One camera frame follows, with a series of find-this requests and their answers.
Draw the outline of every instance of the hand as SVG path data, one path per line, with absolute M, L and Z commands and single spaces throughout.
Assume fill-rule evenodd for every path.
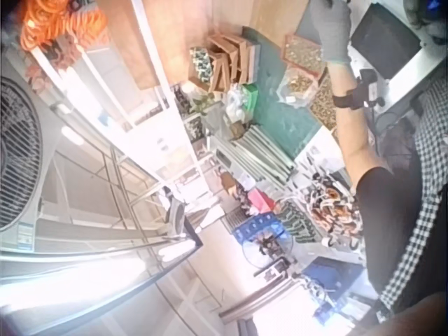
M 311 17 L 322 42 L 326 62 L 350 63 L 350 8 L 343 0 L 311 0 Z

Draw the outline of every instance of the blue crate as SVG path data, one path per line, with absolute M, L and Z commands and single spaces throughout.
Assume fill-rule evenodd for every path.
M 244 241 L 252 239 L 259 231 L 268 229 L 274 236 L 287 238 L 288 233 L 285 231 L 282 222 L 274 215 L 273 212 L 262 213 L 260 215 L 250 217 L 239 227 L 233 230 L 232 234 L 235 239 L 242 245 Z

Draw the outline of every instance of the green cutting mat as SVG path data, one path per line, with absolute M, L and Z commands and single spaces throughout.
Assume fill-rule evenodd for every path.
M 307 108 L 293 108 L 279 102 L 276 92 L 286 70 L 280 49 L 252 28 L 244 27 L 242 35 L 260 44 L 256 82 L 259 93 L 253 120 L 294 159 L 321 124 Z

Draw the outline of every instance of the fan grille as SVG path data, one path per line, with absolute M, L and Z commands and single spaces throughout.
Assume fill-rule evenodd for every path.
M 27 93 L 1 77 L 0 229 L 16 222 L 36 189 L 42 158 L 39 125 Z

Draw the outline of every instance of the black sleeve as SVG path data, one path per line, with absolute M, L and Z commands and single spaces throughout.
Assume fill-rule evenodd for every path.
M 364 174 L 356 194 L 363 219 L 367 273 L 380 293 L 405 251 L 419 209 L 398 179 L 381 167 Z

